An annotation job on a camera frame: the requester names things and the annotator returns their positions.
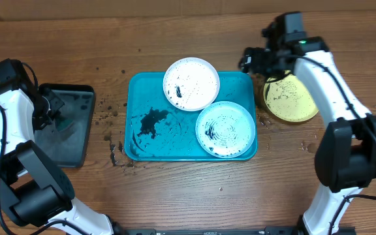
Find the yellow speckled plate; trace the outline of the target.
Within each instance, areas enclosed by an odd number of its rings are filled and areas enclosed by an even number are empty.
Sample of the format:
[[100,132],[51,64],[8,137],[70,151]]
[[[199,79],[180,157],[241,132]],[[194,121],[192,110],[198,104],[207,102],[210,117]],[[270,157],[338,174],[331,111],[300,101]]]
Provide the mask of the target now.
[[267,79],[263,88],[263,98],[269,111],[284,121],[305,122],[319,112],[305,85],[289,70],[285,73],[284,79]]

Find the white speckled plate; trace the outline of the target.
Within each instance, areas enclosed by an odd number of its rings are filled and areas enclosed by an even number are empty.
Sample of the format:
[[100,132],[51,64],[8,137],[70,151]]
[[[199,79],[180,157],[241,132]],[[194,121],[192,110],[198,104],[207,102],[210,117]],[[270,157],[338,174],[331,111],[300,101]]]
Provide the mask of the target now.
[[174,62],[163,77],[166,99],[176,108],[188,112],[209,106],[217,98],[220,85],[216,69],[197,57]]

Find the light blue speckled plate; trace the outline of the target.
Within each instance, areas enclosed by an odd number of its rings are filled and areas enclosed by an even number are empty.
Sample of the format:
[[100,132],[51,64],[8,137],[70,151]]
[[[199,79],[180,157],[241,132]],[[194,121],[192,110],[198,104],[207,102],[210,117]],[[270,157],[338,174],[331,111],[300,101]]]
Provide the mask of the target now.
[[242,105],[219,101],[203,109],[195,125],[202,149],[221,160],[246,160],[257,150],[255,120]]

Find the teal sponge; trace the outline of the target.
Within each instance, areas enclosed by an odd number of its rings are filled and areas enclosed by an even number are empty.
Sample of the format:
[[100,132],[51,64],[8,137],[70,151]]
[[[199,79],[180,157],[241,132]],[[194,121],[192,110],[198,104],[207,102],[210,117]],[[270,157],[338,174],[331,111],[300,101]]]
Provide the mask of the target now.
[[61,132],[68,129],[74,123],[73,119],[60,116],[56,119],[55,126],[56,129]]

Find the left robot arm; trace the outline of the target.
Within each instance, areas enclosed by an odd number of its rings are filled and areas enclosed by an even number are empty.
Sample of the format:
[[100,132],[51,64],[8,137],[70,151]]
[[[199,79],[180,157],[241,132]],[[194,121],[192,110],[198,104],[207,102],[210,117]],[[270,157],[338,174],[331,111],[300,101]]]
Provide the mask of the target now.
[[108,215],[77,199],[66,166],[81,166],[95,93],[87,85],[39,84],[17,59],[0,61],[0,225],[37,233],[123,234]]

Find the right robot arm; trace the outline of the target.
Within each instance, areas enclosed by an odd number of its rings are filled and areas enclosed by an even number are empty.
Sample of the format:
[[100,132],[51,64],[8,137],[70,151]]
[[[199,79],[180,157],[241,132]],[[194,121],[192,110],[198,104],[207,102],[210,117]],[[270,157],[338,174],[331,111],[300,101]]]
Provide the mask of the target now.
[[238,64],[247,74],[286,78],[290,71],[309,91],[326,130],[315,154],[320,181],[310,207],[292,234],[339,234],[340,219],[376,178],[376,116],[352,93],[321,37],[247,47]]

